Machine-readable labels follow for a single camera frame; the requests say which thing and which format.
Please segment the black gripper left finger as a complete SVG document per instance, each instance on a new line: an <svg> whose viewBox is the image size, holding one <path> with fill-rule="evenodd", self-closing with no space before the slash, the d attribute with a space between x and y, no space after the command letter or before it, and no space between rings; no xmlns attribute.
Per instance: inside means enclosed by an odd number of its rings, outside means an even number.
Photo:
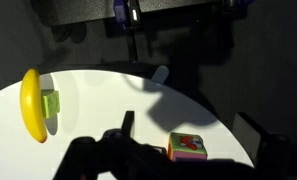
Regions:
<svg viewBox="0 0 297 180"><path fill-rule="evenodd" d="M99 170L95 159L99 142L89 136L73 139L52 180L97 180Z"/></svg>

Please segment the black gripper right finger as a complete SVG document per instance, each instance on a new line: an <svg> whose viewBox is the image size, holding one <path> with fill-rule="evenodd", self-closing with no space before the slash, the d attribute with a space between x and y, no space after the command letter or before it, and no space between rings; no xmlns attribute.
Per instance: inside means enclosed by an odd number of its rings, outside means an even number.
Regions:
<svg viewBox="0 0 297 180"><path fill-rule="evenodd" d="M135 112L134 111L126 111L124 115L124 119L121 126L121 134L129 138L131 136L132 126L135 120Z"/></svg>

